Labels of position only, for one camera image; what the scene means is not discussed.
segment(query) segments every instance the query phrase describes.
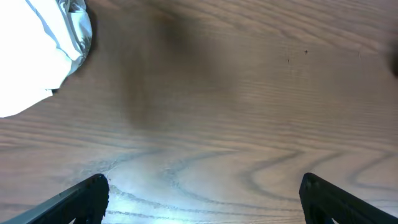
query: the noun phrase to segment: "crumpled plastic bag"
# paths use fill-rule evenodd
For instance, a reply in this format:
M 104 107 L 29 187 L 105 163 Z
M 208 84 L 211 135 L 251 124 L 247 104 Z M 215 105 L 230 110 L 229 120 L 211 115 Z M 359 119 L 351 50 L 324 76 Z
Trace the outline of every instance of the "crumpled plastic bag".
M 11 0 L 0 13 L 0 117 L 52 96 L 85 61 L 93 36 L 84 0 Z

